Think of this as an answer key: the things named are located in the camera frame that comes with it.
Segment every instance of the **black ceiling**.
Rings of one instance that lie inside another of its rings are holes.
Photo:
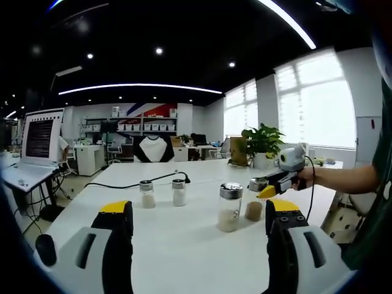
[[[340,51],[370,45],[353,16],[322,12],[313,0],[275,2],[304,28],[317,48],[334,46]],[[7,46],[1,103],[8,104],[3,105],[3,114],[20,110],[26,88],[44,96],[44,107],[113,103],[119,102],[119,96],[121,102],[192,99],[195,105],[208,105],[222,96],[144,87],[57,93],[113,83],[163,83],[226,92],[311,51],[257,0],[63,0],[50,11],[52,1],[14,5],[2,20]],[[156,47],[164,50],[161,56],[155,54]],[[88,53],[94,57],[88,59]],[[236,62],[235,68],[228,67],[230,61]],[[50,92],[55,73],[75,66],[83,70],[56,78]]]

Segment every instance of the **glass jar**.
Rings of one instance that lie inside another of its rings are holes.
[[[154,187],[151,181],[141,181],[140,182],[140,194],[141,194],[141,205],[143,208],[154,208],[155,198],[154,198]]]
[[[173,206],[185,205],[185,180],[174,179],[171,182],[171,189],[173,190]]]
[[[246,206],[245,217],[252,222],[258,222],[265,214],[265,200],[257,198],[259,193],[267,186],[265,178],[252,178],[249,181],[249,203]]]
[[[223,232],[232,232],[237,229],[243,187],[237,183],[220,185],[218,229]]]

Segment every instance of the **white flower pot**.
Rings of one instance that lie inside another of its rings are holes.
[[[258,170],[269,170],[274,167],[274,160],[268,159],[265,153],[256,153],[253,158],[253,167]]]

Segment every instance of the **metal jar lid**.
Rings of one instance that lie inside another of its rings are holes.
[[[266,178],[252,178],[249,181],[249,190],[252,192],[260,192],[262,191],[268,184],[268,180]]]
[[[243,187],[238,183],[223,183],[219,195],[227,200],[239,199],[243,196]]]
[[[171,182],[171,187],[173,189],[183,189],[183,188],[185,188],[185,180],[184,179],[174,179]]]
[[[153,182],[148,179],[140,181],[139,185],[141,191],[151,191],[153,189]]]

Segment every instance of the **potted plant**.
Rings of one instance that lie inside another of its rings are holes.
[[[241,135],[246,139],[246,152],[253,158],[254,168],[258,169],[270,167],[273,158],[281,150],[279,145],[284,144],[279,129],[265,124],[261,124],[259,129],[245,129]]]
[[[181,139],[183,144],[186,144],[186,143],[189,143],[190,136],[184,134],[184,135],[178,136],[178,138]]]

